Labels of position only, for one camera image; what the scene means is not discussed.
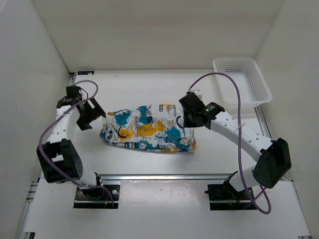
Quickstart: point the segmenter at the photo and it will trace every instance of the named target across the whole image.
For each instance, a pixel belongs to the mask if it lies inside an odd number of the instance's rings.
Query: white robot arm
[[[66,112],[72,105],[82,101],[82,91],[78,86],[69,86],[66,88],[67,96],[60,99],[57,103],[56,118]],[[106,116],[100,105],[94,98],[90,99],[94,108],[86,101],[77,107],[74,107],[69,113],[55,125],[47,142],[42,145],[46,156],[71,177],[78,185],[83,193],[87,193],[92,197],[103,193],[101,188],[88,188],[89,186],[103,186],[102,180],[97,173],[88,172],[83,168],[82,161],[76,152],[72,138],[76,125],[81,130],[92,128],[89,123],[96,120],[99,116]],[[43,174],[48,183],[64,183],[68,180],[58,173],[41,154],[39,147],[37,155],[42,167]]]
[[[288,144],[283,139],[275,141],[244,125],[238,125],[238,121],[216,103],[211,102],[205,106],[199,90],[188,92],[179,102],[184,108],[184,127],[205,126],[235,144],[238,144],[238,128],[242,127],[241,147],[257,162],[255,166],[243,171],[247,187],[262,185],[273,188],[291,168]],[[244,190],[238,172],[226,179],[224,186],[235,194]]]

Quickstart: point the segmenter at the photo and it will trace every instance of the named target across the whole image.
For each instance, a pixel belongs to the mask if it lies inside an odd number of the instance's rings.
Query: white wall
[[[256,59],[273,95],[263,106],[270,132],[289,143],[288,176],[319,238],[319,1],[286,0]]]
[[[0,238],[11,239],[39,175],[38,137],[70,77],[31,1],[0,6]]]
[[[68,69],[212,68],[254,56],[283,0],[32,0]]]

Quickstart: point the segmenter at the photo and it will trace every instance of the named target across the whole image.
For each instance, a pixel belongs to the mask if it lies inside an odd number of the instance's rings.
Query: mesh basket
[[[236,82],[242,109],[252,109],[272,100],[267,83],[256,61],[250,57],[219,58],[213,60],[215,72],[229,75]],[[234,85],[223,76],[216,76],[227,110],[237,109],[238,101]]]

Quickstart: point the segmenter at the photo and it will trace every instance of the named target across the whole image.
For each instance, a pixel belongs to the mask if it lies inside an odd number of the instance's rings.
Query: black mounting base
[[[205,191],[209,195],[209,205],[211,211],[224,210],[255,210],[255,206],[250,204],[250,200],[245,191],[238,192],[236,195],[230,195],[225,192],[223,184],[209,184],[208,190]]]
[[[77,188],[74,198],[73,208],[95,208],[95,209],[117,209],[119,207],[120,185],[104,185],[113,198],[114,208],[112,207],[111,200],[107,198],[107,193],[104,193],[100,198],[92,198],[84,195],[82,191]]]

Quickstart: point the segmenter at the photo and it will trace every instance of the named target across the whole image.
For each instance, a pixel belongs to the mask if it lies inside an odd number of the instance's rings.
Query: white table surface
[[[26,232],[34,239],[298,239],[309,236],[292,182],[268,196],[272,212],[210,211],[206,181],[122,180],[119,208],[74,209],[75,187],[40,180]],[[266,209],[264,198],[258,204]]]
[[[190,84],[210,70],[96,71],[77,76],[93,80],[100,90],[96,100],[102,108],[117,111],[135,106],[178,103]],[[81,85],[89,94],[94,86]],[[213,77],[195,87],[203,101],[221,99]],[[261,132],[255,115],[243,120]],[[200,174],[232,173],[238,168],[237,146],[204,127],[196,129],[195,154],[147,153],[107,145],[99,138],[102,120],[92,130],[76,128],[73,143],[84,167],[101,174]],[[243,151],[243,165],[254,164]],[[41,179],[25,231],[35,239],[297,239],[309,236],[292,182],[279,182],[268,190],[273,211],[210,211],[207,181],[121,181],[117,210],[74,209],[75,186],[48,184]],[[266,202],[258,203],[265,209]]]
[[[80,80],[92,80],[99,85],[96,100],[107,112],[148,104],[179,104],[189,86],[212,70],[127,70],[95,71],[94,75],[79,75]],[[91,95],[95,86],[80,85]],[[196,84],[204,103],[222,105],[215,77],[209,76]],[[256,114],[243,116],[243,122],[261,133]],[[196,152],[152,153],[107,145],[100,137],[102,118],[91,123],[93,129],[75,129],[73,144],[84,168],[99,174],[201,174],[232,173],[238,169],[237,145],[205,127],[195,131]],[[254,165],[243,151],[244,168]]]

